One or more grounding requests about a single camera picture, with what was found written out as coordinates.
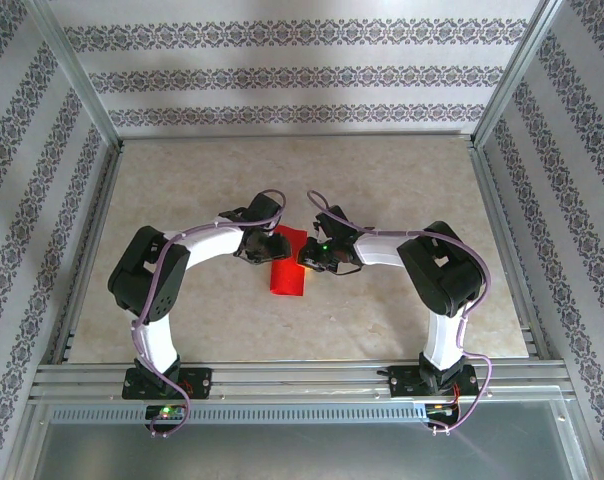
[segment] beige marble floor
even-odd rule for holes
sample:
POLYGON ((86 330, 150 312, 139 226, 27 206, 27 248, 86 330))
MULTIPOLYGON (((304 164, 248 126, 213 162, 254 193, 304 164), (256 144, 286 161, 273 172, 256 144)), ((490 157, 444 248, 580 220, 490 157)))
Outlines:
MULTIPOLYGON (((286 193, 283 224, 309 231, 316 214, 309 188, 362 225, 448 222, 494 278, 465 346, 527 355, 463 140, 369 136, 126 142, 70 360, 132 361, 127 320, 106 284, 140 226, 207 223, 265 188, 286 193)), ((303 297, 279 297, 269 293, 270 268, 225 256, 187 272, 171 312, 184 361, 417 358, 422 350, 428 311, 403 269, 373 266, 343 278, 310 272, 303 297)))

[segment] wire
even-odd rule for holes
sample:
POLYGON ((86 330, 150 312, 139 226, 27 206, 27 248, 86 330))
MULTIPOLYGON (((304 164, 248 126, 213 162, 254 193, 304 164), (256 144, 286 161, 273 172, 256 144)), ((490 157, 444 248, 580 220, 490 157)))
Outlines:
MULTIPOLYGON (((282 205, 281 205, 280 209, 278 210, 278 212, 275 215, 273 215, 272 217, 267 218, 265 220, 259 220, 256 222, 215 222, 215 223, 208 223, 206 225, 200 225, 197 227, 192 227, 192 228, 189 228, 187 230, 184 230, 184 231, 176 234, 174 237, 169 239, 169 241, 167 241, 164 244, 164 246, 162 247, 162 250, 160 251, 160 255, 156 262, 155 271, 153 272, 153 277, 151 279, 151 285, 149 287, 149 292, 147 294, 146 301, 144 302, 144 307, 142 308, 142 311, 140 312, 140 316, 136 320, 134 320, 132 323, 131 338, 133 339, 133 345, 135 347, 135 350, 138 353, 138 356, 140 357, 140 361, 144 364, 144 366, 147 369, 149 369, 151 372, 153 372, 155 375, 157 375, 164 383, 166 383, 167 385, 172 387, 175 391, 177 391, 180 395, 182 395, 182 397, 185 400, 185 411, 183 412, 182 420, 171 430, 169 430, 167 432, 163 432, 162 437, 164 437, 164 438, 167 438, 170 435, 173 435, 180 428, 182 428, 184 426, 184 424, 188 421, 189 415, 191 413, 191 398, 186 393, 186 391, 182 387, 180 387, 176 382, 173 382, 170 378, 166 377, 162 372, 160 372, 157 368, 155 368, 155 366, 148 361, 144 348, 142 348, 142 339, 141 339, 142 333, 140 330, 141 330, 142 326, 144 325, 144 321, 146 320, 147 315, 149 314, 149 310, 151 309, 151 305, 153 303, 153 298, 155 296, 155 291, 157 290, 157 287, 158 287, 160 273, 162 272, 162 266, 164 264, 164 259, 166 258, 166 254, 172 245, 174 245, 175 243, 179 242, 180 240, 187 238, 191 235, 194 235, 196 233, 201 233, 201 232, 204 232, 207 230, 214 230, 219 227, 224 227, 224 228, 226 228, 226 227, 258 227, 260 225, 267 225, 267 224, 272 224, 272 223, 278 222, 280 220, 280 218, 282 217, 282 214, 284 213, 284 208, 286 207, 286 196, 281 191, 275 190, 275 189, 263 190, 260 193, 262 193, 262 194, 275 193, 281 197, 282 205)), ((151 424, 149 425, 149 430, 151 430, 151 436, 153 436, 153 437, 155 437, 155 435, 157 434, 157 431, 154 428, 156 420, 157 420, 157 418, 153 418, 151 420, 151 424)))
POLYGON ((447 405, 451 405, 452 410, 457 410, 460 407, 460 387, 457 383, 453 384, 453 395, 455 395, 455 399, 447 405))
POLYGON ((442 235, 440 233, 427 232, 425 230, 386 231, 386 230, 377 230, 377 229, 373 229, 373 230, 367 229, 367 228, 361 227, 359 225, 356 225, 355 223, 349 222, 348 220, 345 220, 344 218, 339 217, 339 216, 333 214, 332 212, 330 212, 329 211, 329 202, 326 199, 326 197, 324 197, 324 195, 322 195, 320 192, 317 192, 316 190, 309 190, 306 192, 306 196, 308 197, 309 200, 311 200, 311 203, 313 203, 313 205, 315 205, 323 214, 327 215, 328 217, 332 218, 333 220, 336 220, 336 221, 342 223, 343 225, 346 225, 347 227, 351 227, 352 229, 354 229, 358 232, 369 233, 371 235, 379 235, 379 236, 385 236, 385 237, 409 237, 409 238, 431 237, 431 238, 435 238, 436 240, 441 240, 443 242, 447 242, 451 245, 454 245, 454 246, 458 247, 459 249, 463 250, 464 252, 468 253, 480 266, 480 270, 482 270, 482 277, 484 278, 484 289, 482 290, 482 293, 480 294, 478 299, 471 306, 469 306, 468 308, 465 306, 465 309, 462 312, 462 316, 460 317, 460 323, 458 324, 458 331, 457 331, 455 342, 456 342, 456 346, 461 350, 461 352, 464 356, 466 356, 467 358, 470 358, 472 360, 482 360, 486 363, 486 366, 487 366, 486 379, 484 380, 482 387, 480 388, 477 396, 473 400, 473 403, 471 404, 469 409, 453 425, 449 426, 449 425, 447 425, 443 422, 439 422, 437 420, 429 420, 430 423, 441 427, 440 430, 433 427, 432 431, 433 431, 434 435, 437 433, 446 433, 448 435, 449 432, 451 432, 452 430, 455 430, 456 428, 460 427, 460 425, 462 425, 464 422, 466 422, 466 420, 469 418, 469 416, 475 411, 475 408, 477 407, 478 403, 480 402, 480 398, 482 398, 482 396, 486 393, 486 390, 489 386, 489 382, 491 381, 491 376, 493 374, 493 364, 491 363, 491 359, 489 357, 487 357, 486 355, 482 355, 480 353, 467 352, 462 347, 462 339, 464 338, 464 332, 466 331, 466 324, 468 322, 469 315, 476 308, 478 308, 482 304, 482 302, 484 302, 484 299, 486 298, 489 291, 491 290, 491 272, 489 271, 489 267, 487 266, 484 259, 482 257, 480 257, 480 255, 475 250, 473 250, 471 247, 469 247, 468 245, 462 243, 461 241, 459 241, 455 238, 451 238, 447 235, 442 235), (316 200, 316 197, 319 198, 320 200, 322 200, 322 202, 324 203, 325 206, 322 206, 316 200))

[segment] red block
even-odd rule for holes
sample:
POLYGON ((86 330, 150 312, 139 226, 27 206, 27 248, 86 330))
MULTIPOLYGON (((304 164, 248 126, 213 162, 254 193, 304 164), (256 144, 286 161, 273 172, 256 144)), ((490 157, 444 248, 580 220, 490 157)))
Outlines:
POLYGON ((298 252, 306 244, 306 232, 278 225, 276 233, 284 235, 291 244, 291 257, 275 260, 271 267, 271 293, 275 295, 304 295, 304 274, 306 269, 298 265, 298 252))

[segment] robotic arm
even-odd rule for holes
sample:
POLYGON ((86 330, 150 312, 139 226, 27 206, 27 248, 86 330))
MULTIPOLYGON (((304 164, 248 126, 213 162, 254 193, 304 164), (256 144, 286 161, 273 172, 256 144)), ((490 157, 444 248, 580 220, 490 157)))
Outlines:
POLYGON ((163 233, 150 226, 142 227, 111 274, 109 291, 118 306, 134 320, 144 310, 153 280, 152 266, 160 269, 148 314, 137 327, 135 364, 145 380, 164 394, 168 394, 171 387, 153 370, 177 381, 180 357, 171 339, 169 311, 175 305, 186 270, 224 254, 232 254, 253 265, 291 256, 286 238, 272 233, 283 206, 265 193, 259 193, 248 208, 220 213, 214 220, 216 228, 196 231, 172 243, 162 265, 158 264, 160 252, 179 232, 163 233), (262 225, 243 226, 260 222, 262 225))
POLYGON ((432 394, 450 389, 464 367, 464 332, 458 330, 462 316, 478 299, 484 284, 480 265, 469 253, 446 241, 460 239, 444 222, 434 222, 421 236, 407 240, 404 235, 384 236, 352 228, 337 205, 323 210, 314 225, 327 240, 320 243, 309 237, 298 263, 336 275, 358 272, 365 265, 404 267, 430 311, 428 338, 419 357, 421 380, 432 394), (354 268, 340 273, 341 263, 354 268))

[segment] patterned wallpaper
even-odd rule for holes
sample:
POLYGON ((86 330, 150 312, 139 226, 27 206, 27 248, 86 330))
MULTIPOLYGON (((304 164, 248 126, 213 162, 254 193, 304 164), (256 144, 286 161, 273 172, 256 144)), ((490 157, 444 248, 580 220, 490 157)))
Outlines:
POLYGON ((536 5, 51 3, 123 137, 471 133, 536 5))
POLYGON ((107 153, 23 4, 0 0, 0 478, 107 153))
POLYGON ((604 0, 562 7, 485 154, 604 467, 604 0))

